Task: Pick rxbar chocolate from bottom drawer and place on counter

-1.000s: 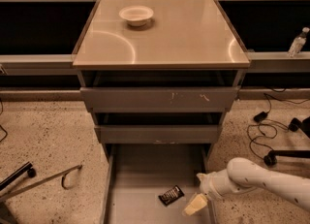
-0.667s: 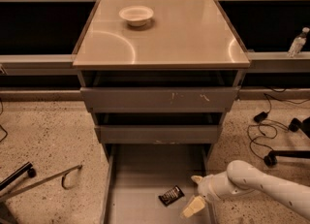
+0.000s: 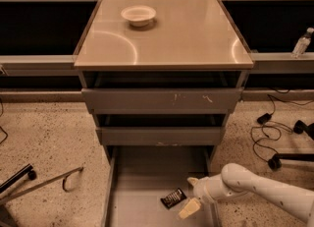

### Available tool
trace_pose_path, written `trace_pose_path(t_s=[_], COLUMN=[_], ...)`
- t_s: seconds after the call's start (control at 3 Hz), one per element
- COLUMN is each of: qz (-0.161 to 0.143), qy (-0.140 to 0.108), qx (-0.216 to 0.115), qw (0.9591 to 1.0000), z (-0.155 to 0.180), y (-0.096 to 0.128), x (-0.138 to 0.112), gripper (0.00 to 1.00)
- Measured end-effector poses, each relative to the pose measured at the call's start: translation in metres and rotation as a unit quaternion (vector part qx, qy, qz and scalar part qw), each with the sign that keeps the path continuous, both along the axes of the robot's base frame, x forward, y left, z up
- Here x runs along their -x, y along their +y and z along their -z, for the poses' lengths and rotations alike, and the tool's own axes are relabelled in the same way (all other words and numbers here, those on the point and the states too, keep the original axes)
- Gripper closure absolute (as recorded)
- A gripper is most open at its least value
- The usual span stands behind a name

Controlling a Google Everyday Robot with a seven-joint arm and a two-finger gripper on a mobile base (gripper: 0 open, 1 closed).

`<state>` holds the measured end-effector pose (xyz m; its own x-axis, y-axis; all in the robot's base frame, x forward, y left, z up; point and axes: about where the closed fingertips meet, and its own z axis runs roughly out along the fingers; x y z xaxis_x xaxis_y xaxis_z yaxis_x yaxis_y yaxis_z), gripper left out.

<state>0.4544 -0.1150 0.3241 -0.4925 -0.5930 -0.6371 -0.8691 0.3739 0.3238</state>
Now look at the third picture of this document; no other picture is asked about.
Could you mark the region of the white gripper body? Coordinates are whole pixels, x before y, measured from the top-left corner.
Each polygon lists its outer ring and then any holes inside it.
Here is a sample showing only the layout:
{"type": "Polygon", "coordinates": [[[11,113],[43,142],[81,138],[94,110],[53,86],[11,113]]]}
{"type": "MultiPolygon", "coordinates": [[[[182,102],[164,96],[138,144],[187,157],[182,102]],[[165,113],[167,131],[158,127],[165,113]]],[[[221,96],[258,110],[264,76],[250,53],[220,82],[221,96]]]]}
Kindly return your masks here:
{"type": "Polygon", "coordinates": [[[222,176],[215,175],[198,179],[193,194],[202,204],[210,204],[225,199],[229,195],[229,189],[223,183],[222,176]]]}

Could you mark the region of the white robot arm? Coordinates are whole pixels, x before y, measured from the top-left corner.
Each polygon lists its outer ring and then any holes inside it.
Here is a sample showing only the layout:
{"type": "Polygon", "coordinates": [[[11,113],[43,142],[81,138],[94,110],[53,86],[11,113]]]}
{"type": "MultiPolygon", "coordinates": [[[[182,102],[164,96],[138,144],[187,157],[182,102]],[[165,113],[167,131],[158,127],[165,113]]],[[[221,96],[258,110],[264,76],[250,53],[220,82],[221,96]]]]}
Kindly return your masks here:
{"type": "Polygon", "coordinates": [[[254,193],[305,222],[307,227],[314,227],[313,191],[258,176],[235,163],[225,165],[218,175],[189,177],[187,181],[193,187],[193,198],[179,212],[180,219],[188,218],[203,204],[254,193]]]}

